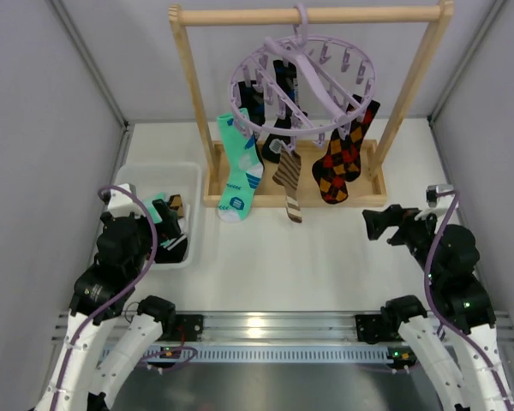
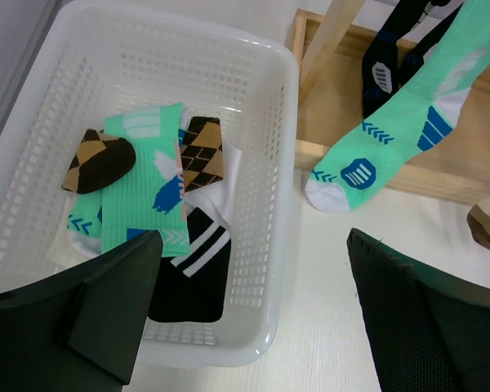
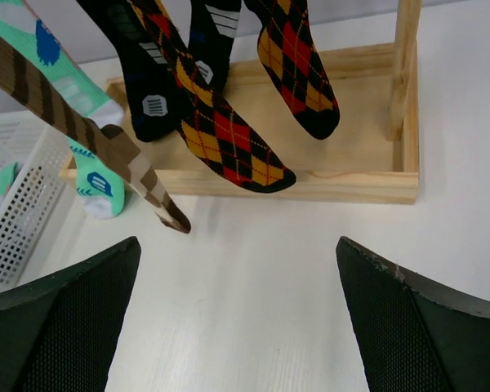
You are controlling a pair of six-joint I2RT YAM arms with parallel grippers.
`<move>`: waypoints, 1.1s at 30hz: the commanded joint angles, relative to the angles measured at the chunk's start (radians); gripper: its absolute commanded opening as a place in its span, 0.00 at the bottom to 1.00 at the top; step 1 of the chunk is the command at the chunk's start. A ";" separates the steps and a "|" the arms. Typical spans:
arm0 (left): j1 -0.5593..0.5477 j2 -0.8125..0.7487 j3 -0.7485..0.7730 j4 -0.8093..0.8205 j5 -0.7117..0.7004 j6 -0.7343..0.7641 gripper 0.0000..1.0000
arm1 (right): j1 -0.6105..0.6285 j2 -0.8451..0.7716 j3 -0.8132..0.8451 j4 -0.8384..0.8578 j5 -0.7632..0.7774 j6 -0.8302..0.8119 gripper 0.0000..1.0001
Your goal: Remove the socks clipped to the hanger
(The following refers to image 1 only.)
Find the brown striped sock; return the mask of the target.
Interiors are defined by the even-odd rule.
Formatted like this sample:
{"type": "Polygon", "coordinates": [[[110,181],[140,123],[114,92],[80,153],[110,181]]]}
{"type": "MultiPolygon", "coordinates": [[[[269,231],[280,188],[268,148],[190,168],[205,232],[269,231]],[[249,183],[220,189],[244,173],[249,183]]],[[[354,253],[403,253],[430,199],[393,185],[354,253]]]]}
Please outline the brown striped sock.
{"type": "Polygon", "coordinates": [[[272,180],[285,191],[285,205],[288,218],[293,223],[302,222],[302,212],[297,198],[297,189],[301,175],[301,156],[282,147],[278,167],[272,180]]]}

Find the black blue sock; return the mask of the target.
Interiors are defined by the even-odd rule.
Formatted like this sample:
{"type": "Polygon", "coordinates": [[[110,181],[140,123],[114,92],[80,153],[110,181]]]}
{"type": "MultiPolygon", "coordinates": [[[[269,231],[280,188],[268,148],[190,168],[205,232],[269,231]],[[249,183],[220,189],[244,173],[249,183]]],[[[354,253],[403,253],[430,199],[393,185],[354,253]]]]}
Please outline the black blue sock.
{"type": "Polygon", "coordinates": [[[238,89],[241,97],[242,108],[248,111],[251,122],[263,125],[265,123],[265,102],[264,94],[254,89],[255,80],[251,80],[251,85],[247,86],[244,81],[238,82],[238,89]]]}

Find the black sock with label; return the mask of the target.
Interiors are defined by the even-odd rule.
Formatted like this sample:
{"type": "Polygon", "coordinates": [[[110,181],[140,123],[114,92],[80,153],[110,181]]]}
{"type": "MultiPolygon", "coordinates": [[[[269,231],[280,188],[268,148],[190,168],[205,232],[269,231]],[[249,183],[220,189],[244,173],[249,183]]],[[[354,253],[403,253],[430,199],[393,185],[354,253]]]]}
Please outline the black sock with label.
{"type": "MultiPolygon", "coordinates": [[[[276,82],[280,88],[288,95],[288,97],[299,105],[298,79],[296,66],[293,63],[284,63],[282,60],[273,62],[276,82]]],[[[291,110],[286,108],[284,118],[278,118],[274,124],[275,128],[291,129],[291,110]]],[[[288,145],[290,137],[280,134],[269,134],[262,146],[262,157],[271,162],[278,164],[280,161],[282,144],[288,145]]]]}

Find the lilac round clip hanger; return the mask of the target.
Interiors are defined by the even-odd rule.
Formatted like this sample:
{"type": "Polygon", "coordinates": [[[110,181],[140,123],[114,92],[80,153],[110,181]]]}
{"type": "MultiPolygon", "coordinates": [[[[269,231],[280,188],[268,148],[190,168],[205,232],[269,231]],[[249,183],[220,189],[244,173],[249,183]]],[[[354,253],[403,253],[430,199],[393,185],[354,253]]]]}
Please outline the lilac round clip hanger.
{"type": "Polygon", "coordinates": [[[229,84],[229,100],[233,118],[228,123],[246,138],[266,134],[285,135],[290,143],[285,146],[289,151],[296,148],[296,140],[303,136],[315,135],[314,144],[321,148],[325,144],[326,135],[338,132],[341,140],[350,137],[351,127],[362,121],[367,109],[374,99],[377,74],[374,65],[361,49],[347,41],[308,33],[308,11],[305,6],[298,3],[295,6],[301,22],[293,26],[294,34],[280,39],[265,38],[264,45],[245,57],[235,69],[229,84]],[[362,86],[359,98],[353,97],[354,92],[342,84],[330,73],[324,65],[331,59],[328,54],[332,45],[343,49],[340,72],[348,74],[350,59],[360,58],[359,68],[354,75],[353,83],[362,86]],[[327,124],[317,126],[309,120],[308,116],[291,99],[279,83],[273,78],[267,64],[271,57],[279,57],[283,65],[293,64],[298,77],[307,82],[311,93],[322,105],[325,113],[330,117],[327,124]],[[290,119],[290,129],[282,130],[272,126],[259,125],[250,119],[249,114],[242,110],[242,94],[237,81],[242,77],[247,86],[256,92],[264,94],[264,101],[268,105],[278,108],[277,118],[290,119]]]}

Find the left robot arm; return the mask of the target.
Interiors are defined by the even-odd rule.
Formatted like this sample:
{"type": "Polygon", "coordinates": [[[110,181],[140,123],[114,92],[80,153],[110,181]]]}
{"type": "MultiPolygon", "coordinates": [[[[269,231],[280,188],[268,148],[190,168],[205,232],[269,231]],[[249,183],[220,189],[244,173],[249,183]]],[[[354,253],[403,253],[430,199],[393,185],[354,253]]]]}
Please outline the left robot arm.
{"type": "Polygon", "coordinates": [[[37,410],[109,410],[148,347],[174,330],[174,303],[149,295],[108,355],[102,351],[135,285],[158,250],[158,232],[142,202],[122,214],[109,205],[93,263],[77,279],[67,331],[37,410]]]}

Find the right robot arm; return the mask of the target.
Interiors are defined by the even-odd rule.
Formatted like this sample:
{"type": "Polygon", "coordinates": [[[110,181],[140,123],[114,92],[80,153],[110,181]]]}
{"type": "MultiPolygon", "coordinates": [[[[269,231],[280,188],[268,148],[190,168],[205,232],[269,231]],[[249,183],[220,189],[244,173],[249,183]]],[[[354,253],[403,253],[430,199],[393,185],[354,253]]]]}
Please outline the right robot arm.
{"type": "Polygon", "coordinates": [[[368,239],[396,228],[388,244],[406,247],[424,274],[424,302],[398,297],[381,315],[415,354],[444,410],[514,410],[497,318],[474,273],[480,258],[475,237],[449,222],[456,208],[452,202],[425,211],[400,205],[363,211],[368,239]]]}

